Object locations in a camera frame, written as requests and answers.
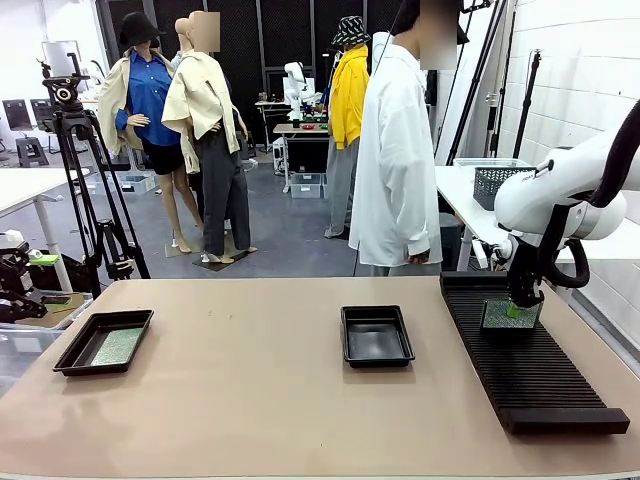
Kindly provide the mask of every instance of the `rectangular black tray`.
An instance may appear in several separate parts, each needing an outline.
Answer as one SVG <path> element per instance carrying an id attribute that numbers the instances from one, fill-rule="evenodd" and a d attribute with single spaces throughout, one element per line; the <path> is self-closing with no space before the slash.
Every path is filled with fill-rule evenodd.
<path id="1" fill-rule="evenodd" d="M 490 332 L 484 302 L 507 299 L 504 273 L 444 272 L 442 295 L 503 428 L 515 435 L 622 434 L 629 418 L 608 408 L 544 326 Z"/>
<path id="2" fill-rule="evenodd" d="M 126 372 L 147 333 L 152 316 L 151 310 L 94 313 L 62 354 L 53 371 L 62 372 L 65 376 Z M 91 365 L 109 333 L 132 328 L 142 328 L 142 331 L 126 361 Z"/>
<path id="3" fill-rule="evenodd" d="M 342 307 L 342 349 L 353 368 L 406 367 L 415 360 L 400 307 Z"/>

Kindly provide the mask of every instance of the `table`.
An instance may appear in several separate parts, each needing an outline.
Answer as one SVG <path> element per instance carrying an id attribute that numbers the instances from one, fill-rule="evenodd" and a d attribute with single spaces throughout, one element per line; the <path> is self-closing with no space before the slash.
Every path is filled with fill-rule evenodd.
<path id="1" fill-rule="evenodd" d="M 83 168 L 82 173 L 87 175 L 89 170 Z M 71 177 L 75 179 L 76 172 L 71 172 Z M 0 170 L 0 218 L 33 204 L 42 225 L 47 248 L 52 254 L 61 255 L 44 202 L 57 202 L 62 200 L 62 197 L 53 198 L 44 193 L 66 183 L 67 174 L 64 168 L 3 168 Z M 72 292 L 73 288 L 62 257 L 55 263 L 55 270 L 62 291 Z"/>
<path id="2" fill-rule="evenodd" d="M 489 244 L 499 244 L 508 238 L 508 233 L 498 228 L 494 212 L 482 208 L 473 199 L 472 167 L 436 167 L 438 191 L 466 225 L 458 271 L 466 271 L 471 254 L 473 236 Z M 625 219 L 612 235 L 603 240 L 583 240 L 587 258 L 590 260 L 640 260 L 640 226 Z M 558 263 L 573 263 L 568 249 L 558 256 Z"/>
<path id="3" fill-rule="evenodd" d="M 291 107 L 284 102 L 256 102 L 256 107 L 262 114 L 262 123 L 264 124 L 264 147 L 265 151 L 269 151 L 271 143 L 269 142 L 269 125 L 267 124 L 267 110 L 291 110 Z"/>
<path id="4" fill-rule="evenodd" d="M 624 409 L 627 435 L 506 434 L 438 278 L 131 280 L 109 286 L 0 399 L 0 477 L 638 475 L 640 380 L 545 294 L 542 322 L 604 402 Z M 411 368 L 344 364 L 344 305 L 399 305 Z M 91 313 L 147 308 L 128 373 L 51 371 Z"/>
<path id="5" fill-rule="evenodd" d="M 315 128 L 313 130 L 305 130 L 302 128 L 304 125 L 313 125 Z M 289 189 L 291 188 L 291 179 L 289 178 L 289 159 L 287 158 L 287 135 L 291 138 L 296 138 L 297 135 L 300 134 L 315 134 L 315 135 L 326 135 L 327 140 L 329 139 L 329 130 L 324 130 L 320 128 L 320 123 L 301 123 L 300 127 L 294 128 L 291 123 L 279 123 L 276 125 L 276 128 L 273 129 L 273 133 L 276 135 L 282 136 L 282 141 L 284 142 L 284 188 L 282 189 L 282 193 L 289 193 Z"/>

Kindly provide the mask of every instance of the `black mesh basket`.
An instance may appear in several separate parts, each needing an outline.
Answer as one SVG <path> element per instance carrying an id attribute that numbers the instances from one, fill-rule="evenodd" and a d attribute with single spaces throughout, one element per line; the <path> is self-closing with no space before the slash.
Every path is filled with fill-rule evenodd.
<path id="1" fill-rule="evenodd" d="M 500 190 L 500 187 L 507 178 L 515 175 L 516 173 L 527 172 L 530 170 L 535 170 L 535 168 L 478 167 L 476 168 L 476 181 L 473 187 L 473 198 L 482 206 L 482 208 L 493 212 L 493 204 L 496 200 L 498 190 Z"/>

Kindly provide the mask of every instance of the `black shorts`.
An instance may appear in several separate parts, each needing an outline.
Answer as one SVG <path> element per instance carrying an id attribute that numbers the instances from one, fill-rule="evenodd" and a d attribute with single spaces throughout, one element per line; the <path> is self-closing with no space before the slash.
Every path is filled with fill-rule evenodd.
<path id="1" fill-rule="evenodd" d="M 141 140 L 144 153 L 149 157 L 149 161 L 157 175 L 169 175 L 184 165 L 184 157 L 179 143 L 161 147 L 160 145 L 149 143 L 144 138 Z"/>

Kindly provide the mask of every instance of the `gray pants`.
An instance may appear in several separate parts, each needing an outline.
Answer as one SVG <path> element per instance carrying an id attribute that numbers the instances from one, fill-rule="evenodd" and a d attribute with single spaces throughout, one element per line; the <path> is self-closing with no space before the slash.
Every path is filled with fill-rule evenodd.
<path id="1" fill-rule="evenodd" d="M 224 254 L 224 221 L 231 221 L 238 250 L 251 246 L 247 178 L 238 152 L 229 153 L 224 130 L 207 132 L 197 142 L 204 192 L 204 250 Z"/>
<path id="2" fill-rule="evenodd" d="M 371 265 L 372 277 L 435 277 L 440 275 L 441 265 L 429 263 L 426 265 L 401 265 L 399 267 L 377 267 Z"/>
<path id="3" fill-rule="evenodd" d="M 331 226 L 325 237 L 337 237 L 344 227 L 351 224 L 353 191 L 356 185 L 356 167 L 360 139 L 357 138 L 344 150 L 338 150 L 333 137 L 329 139 L 327 158 L 327 192 L 331 210 Z"/>

